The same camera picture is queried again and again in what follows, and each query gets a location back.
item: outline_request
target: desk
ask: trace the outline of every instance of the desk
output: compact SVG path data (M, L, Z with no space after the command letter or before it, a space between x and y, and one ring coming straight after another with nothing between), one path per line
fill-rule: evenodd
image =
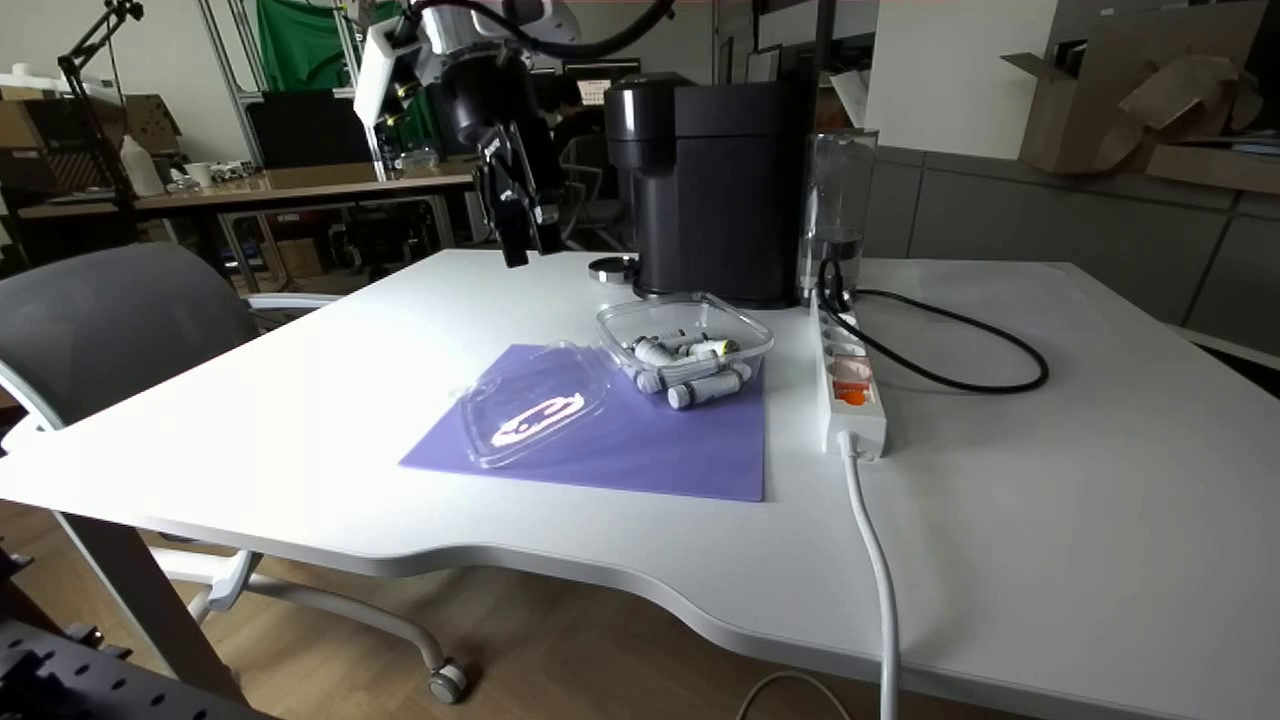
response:
M376 182L369 165L322 165L322 167L275 167L242 185L215 185L208 193L174 193L174 196L139 196L135 221L174 221L174 218L205 218L222 221L222 238L231 241L231 218L279 214L279 207L347 207L347 204L394 204L394 200L427 200L436 214L442 246L452 246L452 218L442 204L442 193L467 193L474 165L442 165L436 171L408 171L396 182ZM116 204L31 204L21 207L21 223L54 223L54 221L97 221L121 218Z
M818 439L800 311L759 311L770 500L716 506L400 467L508 345L602 339L588 255L442 254L0 466L17 506L408 576L502 563L650 598L700 636L878 674L878 598ZM869 467L906 686L1011 714L1269 717L1280 700L1280 410L1067 265L869 265L1049 352L1038 398L884 371ZM895 307L865 323L998 382L1000 345ZM208 436L238 430L238 447Z

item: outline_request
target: table leg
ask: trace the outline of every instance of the table leg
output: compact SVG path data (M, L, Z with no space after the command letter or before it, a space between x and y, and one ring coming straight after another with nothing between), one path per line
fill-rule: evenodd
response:
M208 636L133 530L90 518L59 518L59 525L175 682L245 704L238 675L211 653Z

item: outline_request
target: power strip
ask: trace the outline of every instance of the power strip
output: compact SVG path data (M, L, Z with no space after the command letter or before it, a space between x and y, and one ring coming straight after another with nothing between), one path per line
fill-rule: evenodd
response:
M869 348L821 311L818 302L810 323L821 386L821 447L831 452L844 433L865 461L879 461L889 452L889 413Z

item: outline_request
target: floor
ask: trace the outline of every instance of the floor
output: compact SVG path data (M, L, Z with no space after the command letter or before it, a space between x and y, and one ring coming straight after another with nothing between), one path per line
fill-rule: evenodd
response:
M59 626L90 621L109 644L156 658L116 618L113 599L59 537L49 514L0 506L5 547L31 552L21 590ZM272 563L347 590L394 613L432 626L446 647L486 669L467 704L427 700L423 669L408 644L315 618L307 607L247 598L211 618L208 636L260 714L302 720L731 720L739 700L775 664L722 653L650 599L560 584L495 568L462 568L423 581L360 581ZM831 682L841 704L878 717L878 689ZM910 697L906 720L998 720L949 700ZM810 686L775 686L751 720L838 720L841 714Z

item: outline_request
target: black coffee machine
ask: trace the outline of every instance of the black coffee machine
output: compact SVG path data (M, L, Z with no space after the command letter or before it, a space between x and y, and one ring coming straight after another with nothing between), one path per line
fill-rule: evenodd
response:
M800 302L814 86L631 78L609 92L603 114L639 296L713 291L750 307Z

